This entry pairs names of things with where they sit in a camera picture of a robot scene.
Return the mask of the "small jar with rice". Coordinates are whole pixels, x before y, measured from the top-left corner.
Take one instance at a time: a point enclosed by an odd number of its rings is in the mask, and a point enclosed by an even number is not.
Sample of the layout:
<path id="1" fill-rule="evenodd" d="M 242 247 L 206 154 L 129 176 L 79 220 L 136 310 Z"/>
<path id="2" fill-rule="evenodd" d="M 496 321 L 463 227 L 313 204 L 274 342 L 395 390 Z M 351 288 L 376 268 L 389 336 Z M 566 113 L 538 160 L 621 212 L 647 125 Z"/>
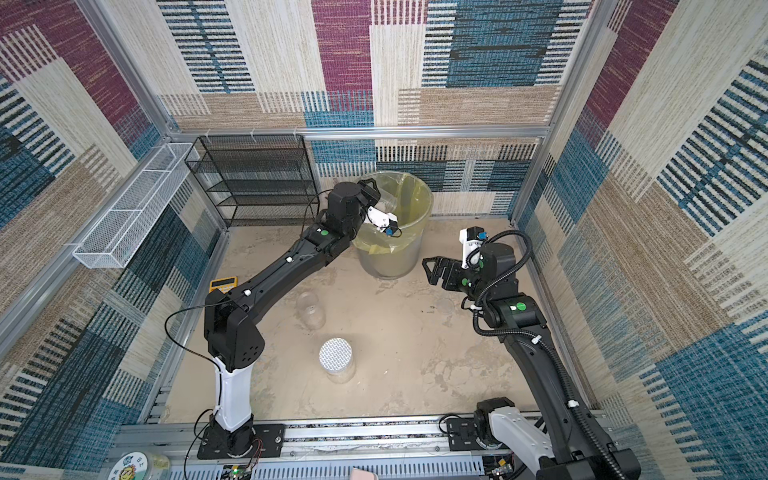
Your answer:
<path id="1" fill-rule="evenodd" d="M 376 204 L 375 208 L 386 214 L 392 214 L 396 217 L 400 217 L 400 202 L 396 195 L 387 191 L 381 192 L 381 197 Z"/>

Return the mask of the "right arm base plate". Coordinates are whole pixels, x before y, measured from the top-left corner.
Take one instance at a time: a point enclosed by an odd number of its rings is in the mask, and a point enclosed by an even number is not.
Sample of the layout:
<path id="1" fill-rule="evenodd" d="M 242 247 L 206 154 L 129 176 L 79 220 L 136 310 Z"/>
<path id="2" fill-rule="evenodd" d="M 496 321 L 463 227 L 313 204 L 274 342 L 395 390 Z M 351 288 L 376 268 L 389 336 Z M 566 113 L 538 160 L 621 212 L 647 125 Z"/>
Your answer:
<path id="1" fill-rule="evenodd" d="M 439 428 L 446 435 L 451 452 L 509 450 L 504 443 L 482 440 L 470 418 L 448 415 L 439 421 Z"/>

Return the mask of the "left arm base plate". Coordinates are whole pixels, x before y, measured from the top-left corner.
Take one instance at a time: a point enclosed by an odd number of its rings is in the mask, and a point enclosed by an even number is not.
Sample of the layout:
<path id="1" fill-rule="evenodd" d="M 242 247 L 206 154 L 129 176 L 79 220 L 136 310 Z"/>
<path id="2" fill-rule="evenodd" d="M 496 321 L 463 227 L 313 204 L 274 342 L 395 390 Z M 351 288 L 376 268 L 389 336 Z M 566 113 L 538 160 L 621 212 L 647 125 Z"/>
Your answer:
<path id="1" fill-rule="evenodd" d="M 285 424 L 246 423 L 229 432 L 214 423 L 203 433 L 198 460 L 277 458 L 281 455 Z"/>

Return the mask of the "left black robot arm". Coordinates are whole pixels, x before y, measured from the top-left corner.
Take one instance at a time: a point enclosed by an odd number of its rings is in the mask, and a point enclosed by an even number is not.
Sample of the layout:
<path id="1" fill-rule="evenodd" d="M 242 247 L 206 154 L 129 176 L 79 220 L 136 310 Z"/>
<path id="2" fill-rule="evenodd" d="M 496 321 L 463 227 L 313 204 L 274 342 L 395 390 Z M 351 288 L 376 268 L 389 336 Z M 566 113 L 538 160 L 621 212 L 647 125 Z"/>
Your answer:
<path id="1" fill-rule="evenodd" d="M 327 208 L 286 253 L 244 284 L 207 295 L 203 333 L 218 380 L 200 459 L 242 458 L 254 452 L 250 386 L 253 365 L 265 348 L 257 324 L 294 287 L 350 247 L 380 198 L 374 179 L 336 184 Z"/>

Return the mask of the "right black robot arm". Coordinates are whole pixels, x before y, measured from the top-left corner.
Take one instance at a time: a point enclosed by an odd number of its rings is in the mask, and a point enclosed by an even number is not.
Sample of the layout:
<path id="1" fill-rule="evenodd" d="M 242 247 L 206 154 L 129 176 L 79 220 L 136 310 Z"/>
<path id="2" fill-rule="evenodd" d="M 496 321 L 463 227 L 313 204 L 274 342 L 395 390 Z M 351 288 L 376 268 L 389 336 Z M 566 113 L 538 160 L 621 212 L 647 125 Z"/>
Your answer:
<path id="1" fill-rule="evenodd" d="M 637 479 L 641 466 L 599 424 L 554 345 L 546 318 L 516 274 L 531 259 L 530 237 L 516 229 L 489 235 L 480 227 L 460 233 L 462 256 L 425 258 L 431 285 L 460 292 L 473 331 L 499 341 L 518 365 L 539 408 L 542 424 L 525 419 L 514 403 L 497 397 L 478 403 L 477 444 L 505 447 L 537 479 Z"/>

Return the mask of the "bin with yellow bag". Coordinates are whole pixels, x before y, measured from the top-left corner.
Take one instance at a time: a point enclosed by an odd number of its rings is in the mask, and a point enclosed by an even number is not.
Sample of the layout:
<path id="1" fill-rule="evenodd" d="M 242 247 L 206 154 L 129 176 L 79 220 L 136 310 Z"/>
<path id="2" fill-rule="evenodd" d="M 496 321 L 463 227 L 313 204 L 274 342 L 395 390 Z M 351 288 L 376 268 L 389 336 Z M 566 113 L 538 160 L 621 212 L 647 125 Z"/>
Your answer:
<path id="1" fill-rule="evenodd" d="M 353 241 L 363 269 L 384 280 L 398 279 L 416 266 L 422 237 L 432 214 L 433 194 L 420 178 L 405 172 L 379 171 L 381 197 Z"/>

